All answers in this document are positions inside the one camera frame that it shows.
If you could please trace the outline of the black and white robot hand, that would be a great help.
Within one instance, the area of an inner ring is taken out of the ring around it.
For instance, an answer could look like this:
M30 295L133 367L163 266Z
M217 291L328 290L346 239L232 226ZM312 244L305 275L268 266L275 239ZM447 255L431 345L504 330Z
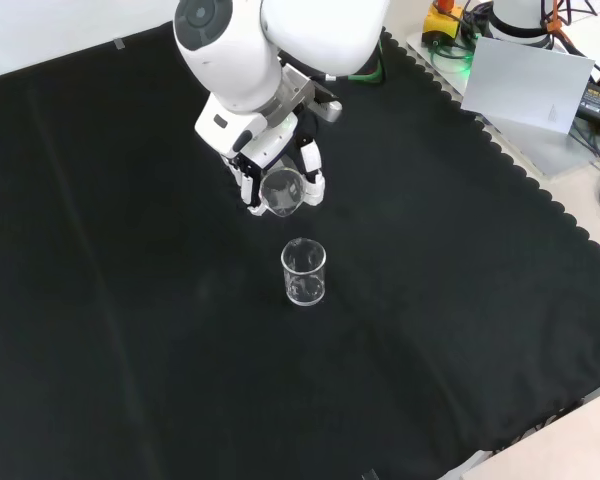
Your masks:
M262 114L233 113L211 94L195 131L219 154L252 215L289 216L321 204L326 189L317 142L298 126L295 113L270 127Z

